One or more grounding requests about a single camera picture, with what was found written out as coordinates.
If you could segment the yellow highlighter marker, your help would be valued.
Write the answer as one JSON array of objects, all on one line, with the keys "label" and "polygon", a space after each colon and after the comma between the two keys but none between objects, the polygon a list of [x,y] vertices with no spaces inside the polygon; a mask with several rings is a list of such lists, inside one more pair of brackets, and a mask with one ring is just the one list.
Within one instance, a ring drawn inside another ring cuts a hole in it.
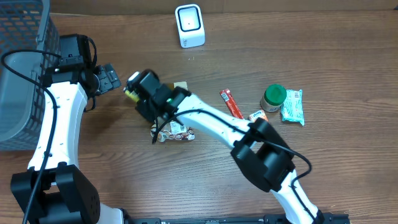
[{"label": "yellow highlighter marker", "polygon": [[135,91],[129,91],[127,88],[124,88],[123,91],[124,94],[135,103],[138,103],[140,101],[139,95]]}]

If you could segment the silver red crinkled wrapper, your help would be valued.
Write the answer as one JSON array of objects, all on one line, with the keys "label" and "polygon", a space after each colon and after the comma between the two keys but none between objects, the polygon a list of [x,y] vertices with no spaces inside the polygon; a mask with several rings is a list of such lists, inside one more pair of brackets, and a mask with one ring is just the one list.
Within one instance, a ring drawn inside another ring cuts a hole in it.
[{"label": "silver red crinkled wrapper", "polygon": [[192,141],[195,139],[193,129],[180,125],[175,121],[166,124],[157,136],[158,142],[166,141]]}]

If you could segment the beige brown snack pouch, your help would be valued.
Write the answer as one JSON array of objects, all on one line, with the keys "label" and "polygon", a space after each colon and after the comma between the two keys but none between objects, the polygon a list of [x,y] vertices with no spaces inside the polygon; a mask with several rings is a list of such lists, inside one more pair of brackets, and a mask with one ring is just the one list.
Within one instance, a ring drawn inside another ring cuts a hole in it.
[{"label": "beige brown snack pouch", "polygon": [[182,81],[182,82],[174,82],[174,83],[167,83],[166,84],[168,88],[170,88],[172,91],[176,88],[176,87],[180,87],[183,89],[188,90],[188,86],[187,86],[187,82],[186,81]]}]

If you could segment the red snack stick packet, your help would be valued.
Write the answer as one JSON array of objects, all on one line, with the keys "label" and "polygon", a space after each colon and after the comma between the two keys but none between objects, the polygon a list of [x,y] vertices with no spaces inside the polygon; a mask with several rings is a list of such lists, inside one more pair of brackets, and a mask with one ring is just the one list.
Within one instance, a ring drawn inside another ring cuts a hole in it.
[{"label": "red snack stick packet", "polygon": [[232,116],[234,116],[235,118],[239,118],[239,119],[243,119],[244,116],[241,112],[241,110],[239,109],[239,107],[236,104],[236,101],[234,100],[231,91],[227,88],[224,90],[220,91],[220,95],[223,98],[227,108],[229,109],[230,113],[232,114]]}]

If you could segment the small orange snack packet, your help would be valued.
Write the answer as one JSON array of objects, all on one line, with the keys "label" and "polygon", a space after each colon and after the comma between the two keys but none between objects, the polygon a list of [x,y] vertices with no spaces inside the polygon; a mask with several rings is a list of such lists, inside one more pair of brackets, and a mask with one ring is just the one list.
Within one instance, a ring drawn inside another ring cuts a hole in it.
[{"label": "small orange snack packet", "polygon": [[264,110],[258,110],[248,116],[248,120],[250,120],[251,122],[255,122],[259,118],[267,122],[269,121]]}]

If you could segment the green lid knorr cup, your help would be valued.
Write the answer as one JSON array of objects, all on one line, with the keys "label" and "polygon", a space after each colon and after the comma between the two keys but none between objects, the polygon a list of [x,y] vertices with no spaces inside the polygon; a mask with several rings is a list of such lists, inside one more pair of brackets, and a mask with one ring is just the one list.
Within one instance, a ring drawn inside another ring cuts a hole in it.
[{"label": "green lid knorr cup", "polygon": [[283,105],[286,97],[287,90],[282,85],[272,84],[265,90],[260,105],[264,111],[276,112]]}]

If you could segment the teal orange tissue pack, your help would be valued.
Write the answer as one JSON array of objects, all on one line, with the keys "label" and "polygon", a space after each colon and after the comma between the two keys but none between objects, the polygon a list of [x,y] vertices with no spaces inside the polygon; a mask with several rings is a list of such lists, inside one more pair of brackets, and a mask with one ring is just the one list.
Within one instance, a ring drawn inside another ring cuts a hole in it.
[{"label": "teal orange tissue pack", "polygon": [[282,121],[305,125],[302,90],[286,90],[287,96],[280,109]]}]

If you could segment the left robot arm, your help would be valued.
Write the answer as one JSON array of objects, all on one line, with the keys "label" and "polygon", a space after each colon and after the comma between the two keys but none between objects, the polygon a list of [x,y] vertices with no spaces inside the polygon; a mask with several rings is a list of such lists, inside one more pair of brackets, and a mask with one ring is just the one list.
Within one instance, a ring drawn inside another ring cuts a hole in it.
[{"label": "left robot arm", "polygon": [[14,174],[11,191],[23,223],[124,223],[124,212],[100,201],[78,166],[78,140],[88,100],[121,82],[111,64],[97,65],[94,41],[80,34],[60,37],[55,65],[37,86],[45,93],[39,141],[25,172]]}]

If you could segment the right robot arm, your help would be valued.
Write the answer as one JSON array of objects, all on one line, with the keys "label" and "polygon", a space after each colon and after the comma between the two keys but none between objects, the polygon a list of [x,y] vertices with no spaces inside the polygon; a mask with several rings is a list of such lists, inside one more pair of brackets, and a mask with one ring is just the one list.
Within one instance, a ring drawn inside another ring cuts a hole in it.
[{"label": "right robot arm", "polygon": [[309,160],[292,150],[264,119],[235,118],[202,101],[182,87],[161,83],[152,70],[133,73],[124,89],[137,103],[136,110],[155,123],[155,135],[172,121],[207,133],[230,148],[243,176],[278,200],[290,223],[323,223],[322,212],[308,199],[293,159]]}]

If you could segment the white barcode scanner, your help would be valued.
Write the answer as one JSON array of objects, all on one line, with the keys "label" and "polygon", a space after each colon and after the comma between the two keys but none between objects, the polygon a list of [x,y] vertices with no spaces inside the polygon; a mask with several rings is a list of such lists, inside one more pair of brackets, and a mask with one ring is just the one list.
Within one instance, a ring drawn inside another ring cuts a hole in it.
[{"label": "white barcode scanner", "polygon": [[197,4],[181,5],[175,9],[178,36],[182,48],[198,47],[205,43],[205,28],[201,9]]}]

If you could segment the grey plastic mesh basket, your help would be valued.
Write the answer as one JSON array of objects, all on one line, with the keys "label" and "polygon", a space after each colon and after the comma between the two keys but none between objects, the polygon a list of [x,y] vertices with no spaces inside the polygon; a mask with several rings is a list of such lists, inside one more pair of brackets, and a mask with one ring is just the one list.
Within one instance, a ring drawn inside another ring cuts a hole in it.
[{"label": "grey plastic mesh basket", "polygon": [[[60,55],[49,0],[1,1],[1,53],[5,62],[37,82]],[[1,150],[34,150],[44,116],[43,91],[1,67]]]}]

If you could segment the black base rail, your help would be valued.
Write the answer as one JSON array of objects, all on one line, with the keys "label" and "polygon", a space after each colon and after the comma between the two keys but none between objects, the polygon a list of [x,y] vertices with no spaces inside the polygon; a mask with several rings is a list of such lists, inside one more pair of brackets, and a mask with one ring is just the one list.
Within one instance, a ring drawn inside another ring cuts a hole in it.
[{"label": "black base rail", "polygon": [[289,221],[282,215],[265,215],[264,217],[229,217],[229,218],[129,218],[128,224],[285,224]]}]

